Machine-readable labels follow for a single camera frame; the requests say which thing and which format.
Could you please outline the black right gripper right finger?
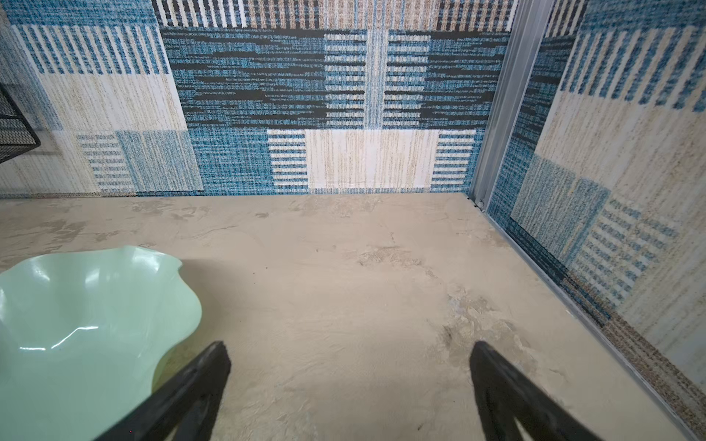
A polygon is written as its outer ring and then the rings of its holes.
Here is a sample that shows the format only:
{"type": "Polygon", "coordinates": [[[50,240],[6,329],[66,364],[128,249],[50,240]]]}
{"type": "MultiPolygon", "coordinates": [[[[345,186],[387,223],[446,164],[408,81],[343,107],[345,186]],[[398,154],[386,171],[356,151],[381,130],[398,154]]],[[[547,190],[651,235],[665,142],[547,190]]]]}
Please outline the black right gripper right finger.
{"type": "Polygon", "coordinates": [[[474,397],[487,440],[598,440],[486,341],[469,358],[474,397]]]}

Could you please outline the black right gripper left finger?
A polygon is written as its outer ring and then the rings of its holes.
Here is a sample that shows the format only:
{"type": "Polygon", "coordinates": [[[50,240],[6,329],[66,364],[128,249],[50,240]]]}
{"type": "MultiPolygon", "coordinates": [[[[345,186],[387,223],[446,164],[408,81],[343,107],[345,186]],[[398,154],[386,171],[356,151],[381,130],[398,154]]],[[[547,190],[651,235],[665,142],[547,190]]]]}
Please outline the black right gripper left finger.
{"type": "Polygon", "coordinates": [[[224,342],[210,344],[99,439],[209,440],[231,367],[224,342]]]}

